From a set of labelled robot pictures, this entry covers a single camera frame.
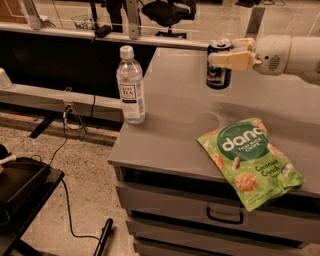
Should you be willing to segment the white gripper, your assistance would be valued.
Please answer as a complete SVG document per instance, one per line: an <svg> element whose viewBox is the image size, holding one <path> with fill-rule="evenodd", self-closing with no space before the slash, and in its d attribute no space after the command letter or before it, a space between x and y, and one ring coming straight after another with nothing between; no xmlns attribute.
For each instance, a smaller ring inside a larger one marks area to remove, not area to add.
<svg viewBox="0 0 320 256"><path fill-rule="evenodd" d="M207 59L212 66L219 68L235 71L253 68L260 74L278 76L284 73L291 41L292 37L287 35L268 35L257 43L254 38L238 38L233 40L233 50L239 52L211 53Z"/></svg>

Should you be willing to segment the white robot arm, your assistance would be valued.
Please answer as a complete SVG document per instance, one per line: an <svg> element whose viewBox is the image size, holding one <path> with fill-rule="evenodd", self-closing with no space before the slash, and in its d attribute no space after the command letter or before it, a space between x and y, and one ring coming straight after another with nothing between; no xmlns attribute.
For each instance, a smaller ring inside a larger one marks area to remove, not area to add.
<svg viewBox="0 0 320 256"><path fill-rule="evenodd" d="M250 69L263 75L295 75L305 82L320 85L320 38L268 35L258 40L240 38L231 50L210 53L214 67L234 71Z"/></svg>

